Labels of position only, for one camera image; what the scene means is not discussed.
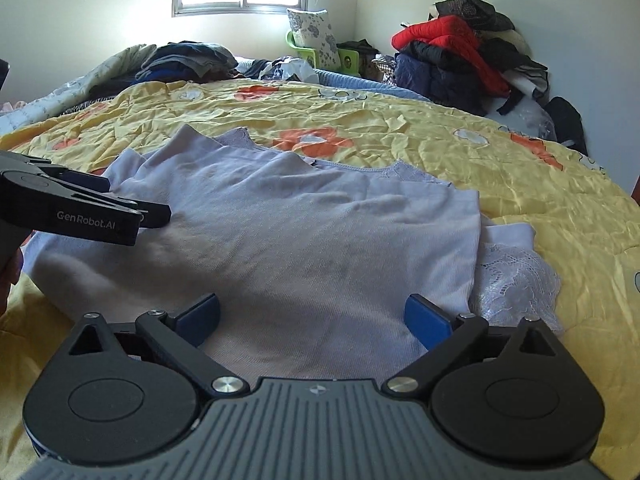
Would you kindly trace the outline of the person's left hand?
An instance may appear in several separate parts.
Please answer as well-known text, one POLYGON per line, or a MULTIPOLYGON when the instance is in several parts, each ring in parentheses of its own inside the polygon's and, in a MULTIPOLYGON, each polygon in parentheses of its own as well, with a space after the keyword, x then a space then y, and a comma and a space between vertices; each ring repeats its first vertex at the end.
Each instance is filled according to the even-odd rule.
POLYGON ((8 307, 8 298, 11 288, 17 284, 20 279, 24 257, 21 249, 17 249, 16 253, 10 258, 6 265, 1 269, 0 274, 0 315, 6 313, 8 307))

